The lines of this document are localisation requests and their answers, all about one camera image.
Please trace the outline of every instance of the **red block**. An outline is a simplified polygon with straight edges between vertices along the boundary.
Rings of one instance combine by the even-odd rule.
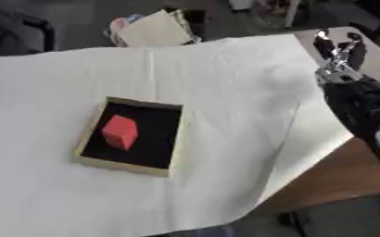
[[[109,145],[125,151],[131,148],[138,137],[135,121],[119,115],[110,119],[102,133]]]

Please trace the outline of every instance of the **cardboard box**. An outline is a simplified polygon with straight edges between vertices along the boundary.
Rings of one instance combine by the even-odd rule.
[[[169,176],[176,137],[182,126],[182,106],[107,97],[76,148],[76,161],[93,167],[127,169]],[[106,143],[102,128],[114,116],[136,122],[138,137],[129,151]]]

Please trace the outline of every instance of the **floor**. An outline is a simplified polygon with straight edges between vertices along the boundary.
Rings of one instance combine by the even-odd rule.
[[[243,37],[279,31],[260,26],[250,12],[235,14],[226,0],[0,0],[0,7],[21,10],[50,20],[57,29],[57,50],[110,46],[102,31],[110,21],[132,13],[149,14],[165,6],[207,11],[206,38]],[[350,1],[323,2],[313,10],[311,20],[299,29],[347,25],[355,21],[375,27],[376,19]],[[37,44],[31,37],[32,44]],[[304,226],[309,236],[380,236],[380,195],[300,210],[308,217]],[[281,226],[276,216],[255,212],[230,227],[240,237],[297,237],[292,228]]]

